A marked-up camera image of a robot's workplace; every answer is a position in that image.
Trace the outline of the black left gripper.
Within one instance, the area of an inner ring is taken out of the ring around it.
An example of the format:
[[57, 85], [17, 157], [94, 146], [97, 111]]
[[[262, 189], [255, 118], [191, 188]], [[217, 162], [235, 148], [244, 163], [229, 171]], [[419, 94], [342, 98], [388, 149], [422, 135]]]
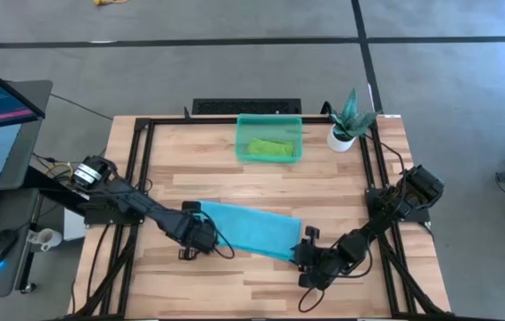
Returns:
[[219, 236], [212, 218], [204, 212], [203, 204], [185, 201], [182, 210], [193, 219], [183, 243], [183, 252], [212, 252], [219, 244]]

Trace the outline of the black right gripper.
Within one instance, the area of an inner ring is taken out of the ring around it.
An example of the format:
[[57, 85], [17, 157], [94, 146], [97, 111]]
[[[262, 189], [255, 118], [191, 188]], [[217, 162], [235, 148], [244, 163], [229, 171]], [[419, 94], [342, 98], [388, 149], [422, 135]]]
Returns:
[[330, 250], [318, 247], [316, 241], [319, 239], [320, 230], [314, 226], [305, 227], [306, 238], [302, 238], [299, 244], [294, 246], [294, 264], [301, 272], [300, 281], [309, 281], [309, 274], [316, 271], [323, 271], [319, 264], [329, 254]]

